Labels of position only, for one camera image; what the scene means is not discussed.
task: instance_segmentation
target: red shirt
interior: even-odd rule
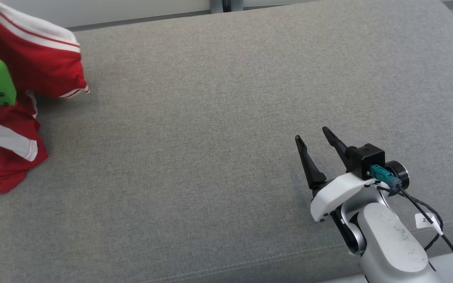
[[[17,90],[15,106],[0,106],[0,193],[6,193],[48,158],[34,95],[70,98],[90,90],[72,32],[2,3],[0,59]]]

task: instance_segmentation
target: couch cushion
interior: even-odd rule
[[[300,134],[410,171],[453,242],[453,15],[323,0],[77,32],[91,95],[40,101],[49,160],[0,196],[0,282],[317,281],[358,272],[316,223]],[[415,208],[392,208],[421,243]],[[442,242],[430,256],[449,253]]]

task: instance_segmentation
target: wall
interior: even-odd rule
[[[62,27],[203,11],[209,0],[0,0]]]
[[[311,2],[316,0],[244,0],[244,7],[270,6],[270,5],[287,5]]]

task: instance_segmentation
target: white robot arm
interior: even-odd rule
[[[346,173],[326,181],[305,143],[296,136],[307,182],[313,190],[313,219],[333,219],[349,253],[361,257],[360,267],[369,283],[442,283],[424,248],[385,201],[388,196],[404,194],[413,200],[405,191],[410,182],[406,169],[397,161],[385,162],[384,151],[374,145],[346,147],[327,127],[322,130],[337,150]],[[443,237],[439,225],[431,223]]]

